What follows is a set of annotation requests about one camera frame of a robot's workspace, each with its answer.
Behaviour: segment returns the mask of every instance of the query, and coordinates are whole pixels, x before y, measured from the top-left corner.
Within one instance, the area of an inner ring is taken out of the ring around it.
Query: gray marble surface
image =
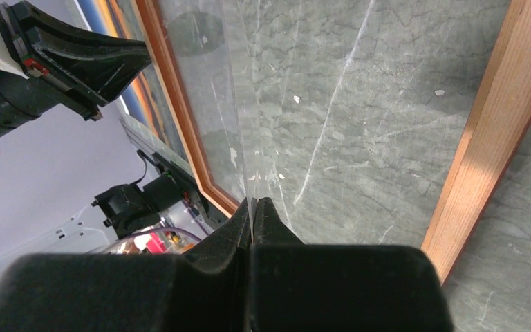
[[[223,0],[248,194],[308,243],[420,246],[508,4]],[[531,129],[445,292],[459,331],[531,331]]]

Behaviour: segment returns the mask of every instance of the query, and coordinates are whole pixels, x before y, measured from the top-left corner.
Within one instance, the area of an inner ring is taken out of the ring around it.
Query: white vein
[[[261,0],[258,0],[257,1],[257,29],[255,30],[256,37],[257,37],[257,33],[259,32],[259,27],[261,26],[260,23],[261,23]]]
[[[221,104],[218,102],[218,98],[216,96],[216,90],[214,88],[214,84],[211,80],[211,86],[212,86],[212,93],[214,95],[214,101],[216,103],[216,109],[218,110],[218,114],[221,117],[221,123],[223,124],[223,129],[225,130],[225,138],[227,138],[227,144],[229,147],[231,147],[231,142],[229,141],[229,135],[227,134],[227,126],[225,126],[225,120],[223,119],[223,112],[221,111]]]
[[[286,208],[286,200],[283,197],[282,184],[280,183],[280,181],[277,181],[277,182],[278,182],[278,188],[280,189],[280,197],[282,198],[282,208],[284,209],[284,214],[286,215],[286,220],[288,221],[288,228],[293,233],[294,228],[292,227],[292,221],[290,221],[290,215],[288,215],[288,208]]]
[[[203,50],[205,50],[205,45],[204,45],[203,40],[201,38],[201,32],[198,30],[198,24],[196,24],[196,15],[192,15],[192,21],[194,22],[194,28],[196,30],[196,36],[194,35],[194,32],[193,32],[192,33],[192,39],[198,38],[198,43],[201,45],[201,48]],[[205,58],[205,61],[207,61],[207,55],[204,54],[204,52],[203,52],[203,57]]]
[[[361,27],[359,28],[359,32],[357,34],[357,38],[355,39],[355,43],[353,44],[353,48],[351,49],[351,53],[349,53],[349,56],[347,57],[347,61],[345,61],[345,66],[343,66],[343,71],[341,72],[341,75],[339,75],[339,79],[337,81],[337,85],[335,86],[335,90],[333,91],[333,94],[330,97],[330,102],[328,103],[328,110],[326,112],[326,118],[324,119],[324,123],[322,125],[320,137],[317,140],[317,144],[315,145],[315,149],[313,151],[312,157],[310,157],[310,164],[308,165],[308,171],[306,171],[306,176],[304,177],[304,183],[302,184],[302,188],[300,189],[300,192],[294,198],[294,205],[300,201],[302,198],[302,195],[304,194],[304,189],[306,188],[306,185],[308,184],[308,179],[310,178],[310,171],[313,168],[313,163],[315,161],[315,157],[317,155],[317,152],[320,149],[322,138],[324,136],[324,130],[326,129],[326,125],[328,123],[328,118],[330,116],[330,110],[333,108],[333,103],[335,101],[335,97],[337,96],[337,92],[339,91],[339,87],[341,86],[341,83],[343,82],[343,76],[345,75],[345,72],[347,71],[347,68],[353,61],[353,56],[355,55],[355,51],[357,51],[357,45],[359,44],[359,40],[361,39],[361,36],[363,35],[363,32],[365,32],[365,28],[367,27],[367,21],[369,19],[369,15],[371,14],[371,10],[373,8],[373,4],[375,3],[375,0],[371,0],[369,2],[369,5],[367,6],[367,10],[365,12],[365,16],[363,18],[363,22],[361,23]]]
[[[298,5],[298,22],[296,23],[296,30],[294,31],[294,46],[292,47],[292,50],[290,50],[290,61],[288,62],[288,70],[286,71],[286,78],[284,79],[284,86],[282,88],[282,100],[280,104],[280,115],[276,119],[276,129],[278,129],[278,123],[280,121],[280,117],[282,116],[283,112],[283,104],[284,100],[286,99],[286,88],[288,88],[288,76],[290,76],[290,69],[292,69],[292,59],[294,58],[294,49],[296,49],[296,43],[298,40],[298,29],[300,28],[300,17],[302,16],[302,0],[300,0],[300,4]]]
[[[393,224],[391,224],[390,227],[388,227],[388,229],[384,232],[384,234],[380,238],[380,244],[384,243],[384,240],[386,239],[386,235],[388,235],[388,232],[392,230],[392,228],[393,228]]]
[[[408,128],[395,130],[395,131],[390,131],[389,133],[385,133],[385,134],[383,134],[381,136],[378,136],[378,137],[374,138],[374,141],[378,141],[378,140],[381,140],[383,138],[388,138],[388,137],[391,137],[391,136],[399,135],[401,133],[406,133],[408,131],[413,131],[413,130],[416,130],[416,129],[430,127],[430,126],[433,126],[433,125],[439,125],[443,120],[447,120],[449,118],[456,118],[456,117],[458,117],[458,115],[451,114],[451,115],[448,115],[448,116],[442,116],[442,117],[436,118],[435,120],[432,120],[431,122],[415,124],[414,126],[410,126]]]
[[[483,320],[485,319],[485,316],[487,315],[487,307],[490,305],[490,300],[492,299],[492,295],[495,292],[490,292],[490,296],[487,297],[487,301],[485,301],[485,307],[483,308],[483,315],[479,319],[479,324],[481,325],[483,323]]]
[[[360,164],[354,164],[354,165],[347,165],[347,166],[329,166],[323,168],[324,171],[330,171],[331,169],[339,169],[339,168],[361,168],[361,167],[368,167],[369,161],[366,161],[365,163]]]

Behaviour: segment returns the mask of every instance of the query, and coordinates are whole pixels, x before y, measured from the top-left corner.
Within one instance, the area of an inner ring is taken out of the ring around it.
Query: wooden frame
[[[223,214],[231,217],[239,206],[239,202],[213,181],[203,144],[197,135],[198,130],[178,69],[176,56],[168,34],[161,24],[163,18],[158,1],[133,0],[133,9],[145,31],[146,43],[156,72],[160,77],[162,89],[166,95],[198,188]]]
[[[203,194],[227,215],[237,202],[210,176],[202,143],[155,0],[133,0],[178,132]],[[531,122],[531,1],[513,0],[422,249],[444,282]]]
[[[531,122],[531,1],[513,0],[422,249],[444,282]]]

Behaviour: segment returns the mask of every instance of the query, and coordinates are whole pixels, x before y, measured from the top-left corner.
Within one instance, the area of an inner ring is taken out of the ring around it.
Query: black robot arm
[[[69,26],[27,1],[0,6],[0,35],[28,77],[0,71],[0,137],[58,104],[98,120],[151,63],[143,41]]]
[[[271,199],[252,205],[183,255],[21,258],[0,331],[454,330],[419,249],[303,244]]]

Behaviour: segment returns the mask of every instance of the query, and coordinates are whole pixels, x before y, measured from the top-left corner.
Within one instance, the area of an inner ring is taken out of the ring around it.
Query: black cable
[[[147,159],[145,158],[145,154],[141,150],[138,150],[137,154],[138,154],[139,158],[141,158],[141,160],[143,161],[143,165],[144,165],[145,169],[143,171],[143,175],[141,176],[141,178],[139,178],[139,180],[137,180],[135,183],[141,182],[143,180],[143,178],[147,174]]]
[[[203,224],[200,221],[194,219],[194,222],[196,223],[196,225],[198,225],[201,228],[201,230],[203,231],[203,233],[205,233],[206,236],[210,235],[207,229],[203,226]]]

